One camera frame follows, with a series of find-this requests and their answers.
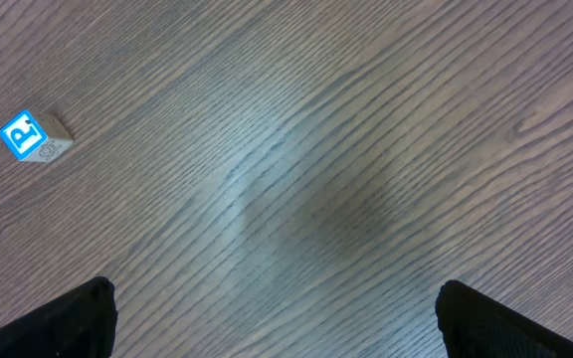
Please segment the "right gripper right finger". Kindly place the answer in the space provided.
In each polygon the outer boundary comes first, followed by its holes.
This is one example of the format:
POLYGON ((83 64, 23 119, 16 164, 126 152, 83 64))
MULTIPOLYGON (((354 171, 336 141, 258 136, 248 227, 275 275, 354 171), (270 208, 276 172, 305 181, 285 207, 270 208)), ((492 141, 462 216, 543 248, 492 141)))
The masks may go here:
POLYGON ((450 358, 573 358, 573 341, 457 280, 435 304, 450 358))

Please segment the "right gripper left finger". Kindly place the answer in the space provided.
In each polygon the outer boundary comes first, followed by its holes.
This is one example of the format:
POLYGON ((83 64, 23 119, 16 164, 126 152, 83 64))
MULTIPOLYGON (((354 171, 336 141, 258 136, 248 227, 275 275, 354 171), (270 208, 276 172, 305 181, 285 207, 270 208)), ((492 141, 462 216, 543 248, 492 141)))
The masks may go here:
POLYGON ((108 358, 118 312, 114 285, 95 277, 0 328, 0 357, 108 358))

